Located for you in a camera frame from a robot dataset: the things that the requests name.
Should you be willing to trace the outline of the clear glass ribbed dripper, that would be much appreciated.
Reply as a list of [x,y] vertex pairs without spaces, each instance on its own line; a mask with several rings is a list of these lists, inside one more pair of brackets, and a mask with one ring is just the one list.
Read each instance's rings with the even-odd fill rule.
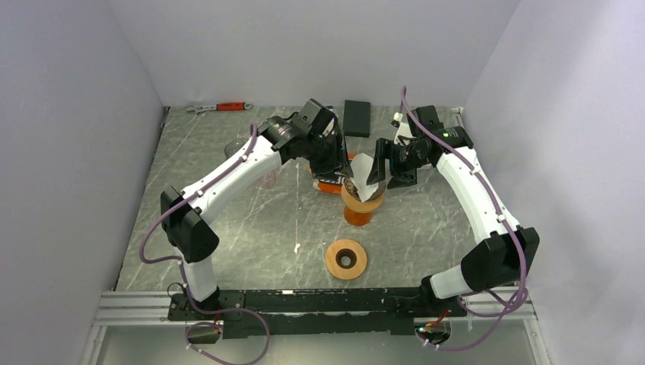
[[383,195],[386,190],[386,183],[380,181],[366,184],[361,181],[355,182],[354,179],[347,177],[343,182],[343,187],[352,198],[359,202],[371,202]]

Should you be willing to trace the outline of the clear glass jar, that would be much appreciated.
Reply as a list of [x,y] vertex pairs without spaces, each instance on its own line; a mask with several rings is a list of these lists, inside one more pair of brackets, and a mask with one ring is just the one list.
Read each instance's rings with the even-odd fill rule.
[[234,156],[239,150],[244,147],[247,142],[248,140],[245,138],[236,138],[233,141],[228,142],[224,148],[224,155],[226,159]]

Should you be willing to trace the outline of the black table edge rail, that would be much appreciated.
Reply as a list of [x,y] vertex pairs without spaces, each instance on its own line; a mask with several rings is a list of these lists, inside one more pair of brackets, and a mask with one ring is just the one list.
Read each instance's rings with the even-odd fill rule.
[[170,297],[171,322],[219,319],[225,339],[264,335],[317,335],[386,332],[410,335],[425,321],[463,318],[456,299],[421,303],[416,287],[362,289],[222,290],[219,307],[198,312],[187,296]]

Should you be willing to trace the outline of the right black foam block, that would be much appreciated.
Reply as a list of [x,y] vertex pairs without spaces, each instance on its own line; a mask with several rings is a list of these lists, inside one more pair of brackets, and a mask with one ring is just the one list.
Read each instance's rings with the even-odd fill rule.
[[348,137],[370,137],[371,103],[346,100],[343,110],[343,131]]

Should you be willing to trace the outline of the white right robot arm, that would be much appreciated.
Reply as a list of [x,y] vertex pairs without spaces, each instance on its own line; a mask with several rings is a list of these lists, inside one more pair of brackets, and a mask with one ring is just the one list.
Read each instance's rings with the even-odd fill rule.
[[431,165],[449,183],[469,220],[475,247],[458,265],[429,275],[419,287],[419,305],[429,316],[446,309],[449,298],[504,284],[526,282],[539,245],[532,227],[523,227],[502,204],[478,162],[471,138],[462,127],[417,132],[406,145],[377,140],[368,183],[389,172],[388,189],[413,186],[417,170]]

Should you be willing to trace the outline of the orange coffee filter box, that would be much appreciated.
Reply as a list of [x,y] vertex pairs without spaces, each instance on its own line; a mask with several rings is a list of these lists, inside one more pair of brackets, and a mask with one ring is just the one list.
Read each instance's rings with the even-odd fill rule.
[[313,179],[313,188],[316,191],[335,195],[341,194],[346,177],[342,171],[332,171],[331,173],[326,173],[321,177],[315,177],[309,164],[307,164],[307,171]]

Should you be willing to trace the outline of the aluminium frame rail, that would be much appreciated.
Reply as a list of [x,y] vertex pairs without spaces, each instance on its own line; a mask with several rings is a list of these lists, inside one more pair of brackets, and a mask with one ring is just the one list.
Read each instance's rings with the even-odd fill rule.
[[109,327],[168,325],[170,298],[160,291],[107,291],[100,295],[80,364],[97,364]]

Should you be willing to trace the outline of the orange glass carafe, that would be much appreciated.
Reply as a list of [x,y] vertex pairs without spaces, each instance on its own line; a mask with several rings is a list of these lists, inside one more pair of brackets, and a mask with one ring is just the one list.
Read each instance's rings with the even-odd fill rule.
[[373,217],[373,209],[344,207],[343,215],[345,220],[352,226],[361,227],[368,224]]

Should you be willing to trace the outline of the orange handled adjustable wrench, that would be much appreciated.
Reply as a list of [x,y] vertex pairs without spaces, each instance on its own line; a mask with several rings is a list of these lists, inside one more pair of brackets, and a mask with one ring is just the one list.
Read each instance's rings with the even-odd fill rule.
[[188,113],[202,114],[206,112],[237,112],[251,110],[254,107],[252,103],[230,102],[217,103],[212,105],[188,105],[185,111]]

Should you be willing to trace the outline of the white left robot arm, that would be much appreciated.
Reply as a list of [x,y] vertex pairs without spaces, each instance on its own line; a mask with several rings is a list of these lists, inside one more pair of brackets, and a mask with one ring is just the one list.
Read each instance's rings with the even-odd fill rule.
[[247,142],[197,182],[166,189],[160,225],[179,256],[190,290],[189,310],[211,318],[219,306],[212,256],[220,239],[211,224],[241,192],[289,160],[302,158],[315,177],[352,174],[337,115],[314,99],[287,117],[272,116],[250,126]]

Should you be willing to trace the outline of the white paper coffee filter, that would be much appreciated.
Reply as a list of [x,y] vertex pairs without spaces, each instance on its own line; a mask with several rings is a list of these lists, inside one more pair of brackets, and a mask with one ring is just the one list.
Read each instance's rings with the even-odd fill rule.
[[355,182],[366,182],[372,164],[373,158],[371,156],[367,154],[356,154],[351,160],[351,168],[354,175],[350,178],[354,179]]

